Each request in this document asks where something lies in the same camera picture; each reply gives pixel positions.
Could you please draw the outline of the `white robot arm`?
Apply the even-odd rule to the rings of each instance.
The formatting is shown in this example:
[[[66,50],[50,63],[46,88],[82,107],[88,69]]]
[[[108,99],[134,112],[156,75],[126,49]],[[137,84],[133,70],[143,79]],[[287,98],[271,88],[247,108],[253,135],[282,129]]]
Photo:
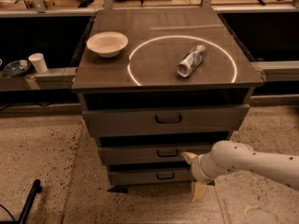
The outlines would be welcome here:
[[[191,166],[192,202],[200,202],[207,185],[221,175],[248,171],[263,176],[291,189],[299,190],[299,157],[258,152],[246,144],[219,141],[206,154],[181,153]]]

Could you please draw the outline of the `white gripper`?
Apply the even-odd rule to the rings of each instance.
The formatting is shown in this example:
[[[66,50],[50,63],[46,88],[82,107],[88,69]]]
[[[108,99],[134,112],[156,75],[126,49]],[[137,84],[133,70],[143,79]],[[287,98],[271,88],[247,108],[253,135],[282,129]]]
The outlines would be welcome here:
[[[192,201],[200,202],[206,194],[207,183],[217,178],[216,164],[209,153],[197,156],[191,152],[182,152],[181,155],[188,164],[191,164],[192,175],[198,181],[192,182]]]

